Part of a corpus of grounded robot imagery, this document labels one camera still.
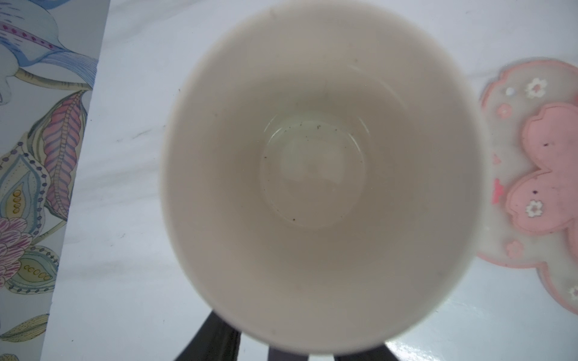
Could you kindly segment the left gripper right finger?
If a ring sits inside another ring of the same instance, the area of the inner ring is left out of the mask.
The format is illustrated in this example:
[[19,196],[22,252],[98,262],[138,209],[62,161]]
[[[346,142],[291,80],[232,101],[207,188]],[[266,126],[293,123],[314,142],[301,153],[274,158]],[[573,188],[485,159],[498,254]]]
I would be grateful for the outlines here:
[[356,353],[335,355],[335,361],[399,361],[386,344]]

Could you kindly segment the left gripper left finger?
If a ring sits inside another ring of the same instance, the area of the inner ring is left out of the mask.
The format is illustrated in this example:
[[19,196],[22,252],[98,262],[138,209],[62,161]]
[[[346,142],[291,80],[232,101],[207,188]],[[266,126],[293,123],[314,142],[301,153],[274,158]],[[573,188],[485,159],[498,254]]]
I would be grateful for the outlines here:
[[212,312],[176,361],[237,361],[241,336]]

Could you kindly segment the pink flower coaster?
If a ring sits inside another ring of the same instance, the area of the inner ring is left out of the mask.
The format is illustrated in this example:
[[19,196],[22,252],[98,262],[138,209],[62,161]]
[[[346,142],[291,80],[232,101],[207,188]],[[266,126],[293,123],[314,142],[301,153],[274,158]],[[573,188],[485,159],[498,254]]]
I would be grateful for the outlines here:
[[561,307],[577,310],[577,68],[554,59],[503,68],[483,91],[492,197],[479,257],[535,269]]

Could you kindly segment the purple mug white inside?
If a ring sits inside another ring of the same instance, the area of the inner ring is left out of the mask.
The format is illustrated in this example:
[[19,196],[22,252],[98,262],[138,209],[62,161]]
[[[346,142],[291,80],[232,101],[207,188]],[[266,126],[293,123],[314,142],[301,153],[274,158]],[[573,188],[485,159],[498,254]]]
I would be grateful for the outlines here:
[[293,353],[359,353],[423,321],[467,272],[489,145],[429,34],[364,1],[286,1],[230,30],[183,85],[163,220],[222,320]]

